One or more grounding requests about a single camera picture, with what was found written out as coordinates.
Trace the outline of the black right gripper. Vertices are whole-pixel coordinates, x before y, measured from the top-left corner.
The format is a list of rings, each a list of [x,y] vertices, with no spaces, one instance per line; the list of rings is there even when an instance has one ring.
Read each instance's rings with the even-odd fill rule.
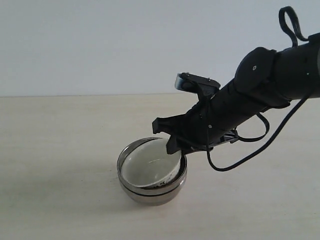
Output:
[[[166,133],[166,153],[205,151],[240,124],[240,102],[211,99],[199,101],[184,114],[157,117],[154,134]]]

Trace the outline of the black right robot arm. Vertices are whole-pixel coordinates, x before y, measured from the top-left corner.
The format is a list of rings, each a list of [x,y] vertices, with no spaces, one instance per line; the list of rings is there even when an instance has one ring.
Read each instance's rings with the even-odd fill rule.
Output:
[[[293,100],[320,96],[320,36],[282,51],[257,47],[240,62],[225,86],[210,78],[179,73],[176,89],[197,94],[198,102],[186,113],[156,118],[155,134],[170,138],[169,154],[210,149],[251,117],[270,109],[283,109]]]

